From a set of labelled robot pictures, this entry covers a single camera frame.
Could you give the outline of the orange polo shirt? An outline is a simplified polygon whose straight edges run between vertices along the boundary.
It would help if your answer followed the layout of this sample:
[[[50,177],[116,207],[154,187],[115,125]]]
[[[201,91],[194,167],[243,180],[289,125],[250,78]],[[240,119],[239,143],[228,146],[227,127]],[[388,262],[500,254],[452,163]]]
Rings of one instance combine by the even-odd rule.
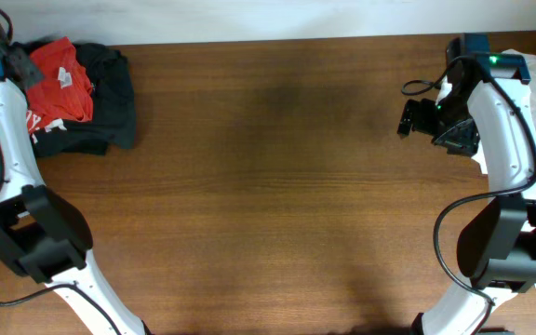
[[[65,120],[85,123],[93,119],[93,87],[76,53],[72,42],[63,37],[30,54],[44,76],[26,91],[26,126],[30,134],[57,127]]]

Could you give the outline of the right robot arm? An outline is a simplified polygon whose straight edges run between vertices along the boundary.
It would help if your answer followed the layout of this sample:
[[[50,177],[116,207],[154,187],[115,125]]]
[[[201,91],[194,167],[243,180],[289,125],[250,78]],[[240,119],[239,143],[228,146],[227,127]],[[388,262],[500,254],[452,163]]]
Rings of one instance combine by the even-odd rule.
[[[412,80],[397,132],[475,160],[489,188],[462,229],[451,286],[414,334],[481,334],[494,310],[536,291],[536,57],[494,53],[481,33],[451,40],[435,81]]]

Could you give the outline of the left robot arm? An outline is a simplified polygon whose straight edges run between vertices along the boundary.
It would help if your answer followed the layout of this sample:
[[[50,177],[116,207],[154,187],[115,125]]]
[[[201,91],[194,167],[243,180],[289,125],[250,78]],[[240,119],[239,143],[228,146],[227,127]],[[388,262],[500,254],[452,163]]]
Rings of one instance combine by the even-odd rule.
[[[105,279],[82,213],[48,188],[25,125],[25,92],[43,77],[22,49],[0,9],[0,261],[43,289],[11,301],[19,305],[57,293],[93,334],[147,334]]]

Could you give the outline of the black folded shirt white lettering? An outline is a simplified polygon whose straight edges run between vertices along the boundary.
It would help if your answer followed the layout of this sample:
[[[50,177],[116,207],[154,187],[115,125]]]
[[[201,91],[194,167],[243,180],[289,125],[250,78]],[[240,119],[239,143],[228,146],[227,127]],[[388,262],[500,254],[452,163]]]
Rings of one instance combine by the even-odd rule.
[[[109,145],[131,149],[136,140],[137,115],[128,59],[120,51],[96,43],[77,44],[77,62],[93,86],[92,119],[65,121],[63,127],[38,130],[33,137],[36,157],[54,154],[106,154]]]

